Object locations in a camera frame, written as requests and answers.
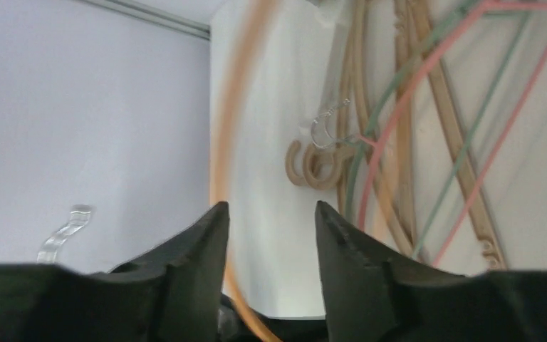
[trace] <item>white surface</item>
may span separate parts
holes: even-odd
[[[432,1],[434,18],[443,18],[457,2]],[[226,3],[211,22],[212,127],[248,3]],[[392,1],[373,3],[367,48],[372,104],[395,68]],[[465,127],[472,124],[515,30],[516,19],[482,19],[446,55]],[[290,142],[301,137],[299,124],[317,113],[333,34],[334,28],[322,26],[309,3],[284,1],[244,107],[231,184],[231,245],[245,296],[251,306],[270,316],[324,314],[313,211],[316,200],[335,203],[335,194],[293,186],[286,178],[283,159]],[[546,39],[547,14],[536,14],[476,135],[472,152],[478,167],[510,115]],[[415,106],[415,193],[421,229],[451,161],[427,82],[417,92]],[[509,266],[547,268],[547,67],[521,115],[484,189]],[[427,238],[425,249],[430,254],[440,248],[462,205],[454,182]],[[465,274],[484,270],[471,229],[466,221],[442,268]]]
[[[209,45],[76,1],[0,1],[0,262],[105,271],[208,208]]]
[[[215,11],[226,0],[136,0],[144,5],[169,12],[176,16],[208,24]]]

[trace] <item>metal rail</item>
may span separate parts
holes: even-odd
[[[133,0],[76,0],[209,41],[210,27]]]

